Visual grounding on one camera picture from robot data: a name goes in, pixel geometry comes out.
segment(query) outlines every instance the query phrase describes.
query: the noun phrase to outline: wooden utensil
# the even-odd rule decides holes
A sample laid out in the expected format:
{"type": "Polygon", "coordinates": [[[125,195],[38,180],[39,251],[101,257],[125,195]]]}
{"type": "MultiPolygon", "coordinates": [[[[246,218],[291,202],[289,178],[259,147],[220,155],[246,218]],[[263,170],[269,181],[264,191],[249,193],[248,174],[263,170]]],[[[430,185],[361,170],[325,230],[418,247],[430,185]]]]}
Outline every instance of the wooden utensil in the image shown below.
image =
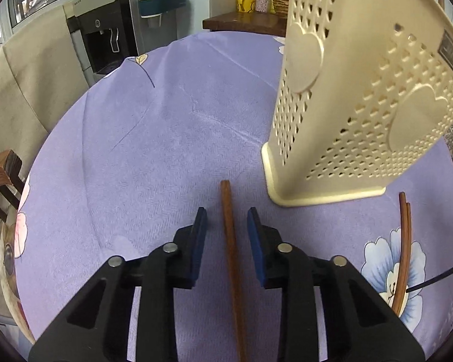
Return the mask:
{"type": "Polygon", "coordinates": [[[401,254],[400,267],[398,270],[396,291],[394,292],[394,300],[392,309],[397,316],[401,313],[401,308],[406,294],[408,285],[409,266],[411,261],[411,205],[406,203],[406,194],[400,193],[400,209],[401,209],[401,254]]]}
{"type": "Polygon", "coordinates": [[[239,362],[247,361],[247,347],[245,343],[245,325],[243,320],[242,280],[238,265],[237,238],[233,224],[233,206],[231,202],[230,181],[220,183],[222,192],[223,224],[225,226],[226,259],[228,274],[230,275],[231,298],[233,305],[233,319],[237,336],[237,352],[239,362]]]}

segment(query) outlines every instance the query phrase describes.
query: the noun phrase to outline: black cable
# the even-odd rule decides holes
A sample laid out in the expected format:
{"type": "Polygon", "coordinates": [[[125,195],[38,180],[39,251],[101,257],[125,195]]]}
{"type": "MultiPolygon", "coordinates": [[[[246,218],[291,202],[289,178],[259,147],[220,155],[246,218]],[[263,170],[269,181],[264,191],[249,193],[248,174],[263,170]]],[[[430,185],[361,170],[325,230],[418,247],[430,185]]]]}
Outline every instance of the black cable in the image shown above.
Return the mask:
{"type": "Polygon", "coordinates": [[[445,279],[452,274],[453,274],[453,267],[450,268],[448,271],[445,271],[442,274],[435,276],[434,278],[432,278],[430,280],[427,280],[426,282],[420,283],[413,287],[409,287],[408,289],[406,289],[406,292],[416,291],[416,290],[422,289],[423,287],[430,286],[433,283],[436,283],[442,279],[445,279]]]}

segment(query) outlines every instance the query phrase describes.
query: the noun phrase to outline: beige curtain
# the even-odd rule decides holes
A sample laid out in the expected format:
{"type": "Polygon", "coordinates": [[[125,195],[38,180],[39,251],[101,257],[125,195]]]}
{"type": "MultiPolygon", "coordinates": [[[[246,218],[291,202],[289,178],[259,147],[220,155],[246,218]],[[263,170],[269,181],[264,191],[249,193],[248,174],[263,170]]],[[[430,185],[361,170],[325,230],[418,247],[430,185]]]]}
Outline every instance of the beige curtain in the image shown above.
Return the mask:
{"type": "Polygon", "coordinates": [[[88,89],[64,9],[35,15],[0,47],[0,152],[10,148],[22,159],[23,176],[47,135],[88,89]]]}

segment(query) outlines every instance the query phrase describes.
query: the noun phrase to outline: blue gripper pad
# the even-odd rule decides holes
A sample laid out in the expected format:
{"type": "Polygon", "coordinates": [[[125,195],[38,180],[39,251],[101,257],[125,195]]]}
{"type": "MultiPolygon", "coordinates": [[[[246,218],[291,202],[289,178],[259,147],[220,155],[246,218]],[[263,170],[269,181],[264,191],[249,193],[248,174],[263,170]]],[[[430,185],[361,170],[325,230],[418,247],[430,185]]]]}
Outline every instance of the blue gripper pad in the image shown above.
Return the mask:
{"type": "Polygon", "coordinates": [[[257,211],[254,207],[248,210],[247,228],[248,236],[250,238],[250,246],[252,248],[252,256],[255,263],[255,272],[257,279],[259,280],[260,285],[264,287],[265,280],[267,278],[266,263],[259,236],[259,234],[263,231],[261,230],[262,225],[260,224],[259,215],[257,214],[257,211]]]}
{"type": "Polygon", "coordinates": [[[198,280],[201,257],[205,246],[206,227],[208,217],[203,207],[198,208],[196,218],[194,219],[191,236],[194,238],[193,250],[191,257],[191,280],[195,283],[198,280]]]}

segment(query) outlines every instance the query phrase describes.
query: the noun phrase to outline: metal screw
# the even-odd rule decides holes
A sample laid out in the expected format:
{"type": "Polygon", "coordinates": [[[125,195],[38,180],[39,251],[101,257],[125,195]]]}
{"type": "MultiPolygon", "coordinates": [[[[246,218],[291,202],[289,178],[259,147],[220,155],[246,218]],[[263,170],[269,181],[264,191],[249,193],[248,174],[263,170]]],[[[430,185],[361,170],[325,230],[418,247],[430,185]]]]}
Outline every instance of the metal screw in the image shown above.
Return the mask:
{"type": "Polygon", "coordinates": [[[279,246],[277,246],[277,249],[282,253],[290,253],[292,251],[292,245],[281,243],[279,244],[279,246]]]}
{"type": "Polygon", "coordinates": [[[107,264],[111,267],[119,267],[123,263],[123,258],[121,256],[112,256],[107,261],[107,264]]]}
{"type": "Polygon", "coordinates": [[[168,242],[167,244],[163,245],[163,251],[166,253],[174,253],[178,250],[178,246],[174,242],[168,242]]]}
{"type": "Polygon", "coordinates": [[[334,256],[332,258],[332,261],[334,264],[336,264],[338,267],[344,267],[347,264],[347,259],[344,256],[334,256]]]}

